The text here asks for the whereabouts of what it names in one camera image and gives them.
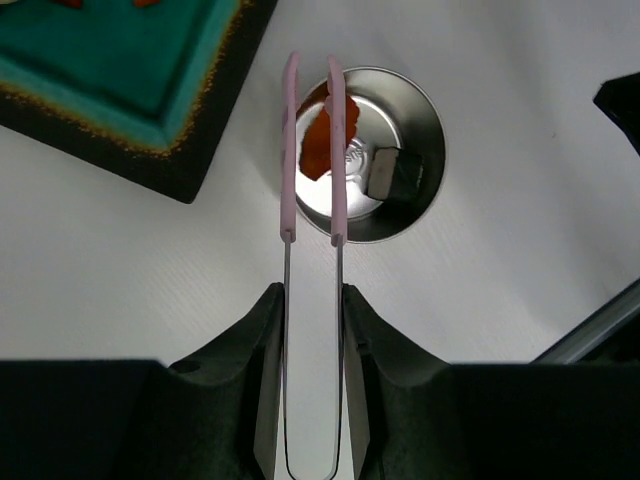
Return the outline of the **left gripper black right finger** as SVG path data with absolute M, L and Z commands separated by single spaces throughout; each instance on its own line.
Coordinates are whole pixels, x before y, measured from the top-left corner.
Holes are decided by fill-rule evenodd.
M 449 363 L 343 291 L 360 479 L 635 479 L 639 319 L 573 364 Z

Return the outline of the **white rice sushi roll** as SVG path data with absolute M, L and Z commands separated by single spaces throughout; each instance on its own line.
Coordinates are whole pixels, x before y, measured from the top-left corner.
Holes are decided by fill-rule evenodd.
M 381 202 L 412 203 L 419 194 L 425 159 L 396 147 L 378 148 L 371 161 L 365 195 Z

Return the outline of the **red shrimp sushi piece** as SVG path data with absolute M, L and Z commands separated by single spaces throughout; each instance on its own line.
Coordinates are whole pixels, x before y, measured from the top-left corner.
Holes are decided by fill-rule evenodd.
M 147 8 L 152 5 L 159 4 L 160 0 L 133 0 L 133 5 L 136 8 Z

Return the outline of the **stainless steel bowl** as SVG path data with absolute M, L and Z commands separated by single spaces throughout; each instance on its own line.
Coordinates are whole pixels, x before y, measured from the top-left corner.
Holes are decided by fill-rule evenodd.
M 436 198 L 446 166 L 443 125 L 413 81 L 380 67 L 345 71 L 359 109 L 346 148 L 348 239 L 386 240 L 417 222 Z

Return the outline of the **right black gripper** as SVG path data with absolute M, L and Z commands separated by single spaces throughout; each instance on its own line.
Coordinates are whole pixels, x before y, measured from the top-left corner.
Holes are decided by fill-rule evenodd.
M 604 82 L 593 103 L 624 133 L 640 154 L 640 73 Z

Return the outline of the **gripper clear finger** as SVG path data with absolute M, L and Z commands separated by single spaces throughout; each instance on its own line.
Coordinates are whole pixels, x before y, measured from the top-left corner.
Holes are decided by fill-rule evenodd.
M 343 66 L 333 55 L 327 57 L 328 76 L 326 85 L 328 97 L 325 107 L 330 119 L 330 160 L 331 160 L 331 245 L 336 254 L 335 271 L 335 333 L 336 333 L 336 415 L 334 425 L 334 446 L 332 464 L 327 479 L 333 479 L 339 470 L 342 444 L 342 419 L 344 395 L 344 245 L 347 240 L 347 193 L 346 193 L 346 83 Z M 289 327 L 291 302 L 291 253 L 292 245 L 296 241 L 296 171 L 298 168 L 297 148 L 297 108 L 298 108 L 298 66 L 300 54 L 290 53 L 282 73 L 283 89 L 283 120 L 282 120 L 282 177 L 280 194 L 280 238 L 284 243 L 283 266 L 283 320 L 281 342 L 281 399 L 284 459 L 288 476 L 296 479 L 298 476 L 292 470 L 289 434 Z

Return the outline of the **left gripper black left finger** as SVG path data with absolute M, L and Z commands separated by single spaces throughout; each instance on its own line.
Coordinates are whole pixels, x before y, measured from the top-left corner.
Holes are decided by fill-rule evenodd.
M 5 479 L 270 479 L 284 287 L 187 357 L 6 360 Z

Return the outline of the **orange sausage piece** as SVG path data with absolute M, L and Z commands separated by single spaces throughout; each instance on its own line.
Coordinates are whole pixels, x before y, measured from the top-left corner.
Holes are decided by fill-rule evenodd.
M 302 174 L 312 181 L 319 180 L 331 169 L 330 117 L 325 108 L 328 95 L 327 83 L 323 82 L 302 102 L 297 111 L 300 116 L 313 105 L 321 105 L 319 113 L 304 133 L 299 160 Z

